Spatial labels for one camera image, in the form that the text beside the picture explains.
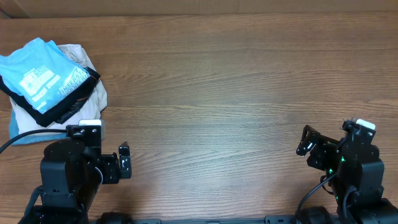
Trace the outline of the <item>light blue printed t-shirt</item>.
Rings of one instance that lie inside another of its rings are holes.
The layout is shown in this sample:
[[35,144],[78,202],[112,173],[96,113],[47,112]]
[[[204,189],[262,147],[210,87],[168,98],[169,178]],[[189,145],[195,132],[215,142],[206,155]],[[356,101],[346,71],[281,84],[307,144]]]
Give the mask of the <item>light blue printed t-shirt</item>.
[[4,84],[44,114],[76,90],[90,76],[69,59],[54,41],[31,40],[8,56],[1,56]]

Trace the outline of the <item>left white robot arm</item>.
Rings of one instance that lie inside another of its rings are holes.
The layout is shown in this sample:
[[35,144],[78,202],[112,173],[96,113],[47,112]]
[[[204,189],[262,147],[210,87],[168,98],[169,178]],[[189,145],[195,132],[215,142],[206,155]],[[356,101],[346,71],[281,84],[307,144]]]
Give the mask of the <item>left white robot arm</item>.
[[128,143],[118,152],[66,139],[48,145],[40,163],[42,184],[36,187],[21,223],[89,223],[88,211],[103,184],[132,176]]

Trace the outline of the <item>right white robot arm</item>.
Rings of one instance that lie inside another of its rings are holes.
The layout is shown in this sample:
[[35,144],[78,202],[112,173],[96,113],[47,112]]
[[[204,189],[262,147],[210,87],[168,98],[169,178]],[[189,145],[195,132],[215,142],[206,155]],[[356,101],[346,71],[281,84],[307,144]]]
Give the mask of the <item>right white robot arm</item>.
[[[376,126],[363,119],[344,120],[340,140],[320,134],[306,125],[296,153],[307,157],[310,167],[322,170],[320,182],[299,202],[297,223],[397,223],[397,207],[384,198],[384,163],[372,144]],[[337,217],[325,207],[304,209],[307,199],[329,185],[337,202]]]

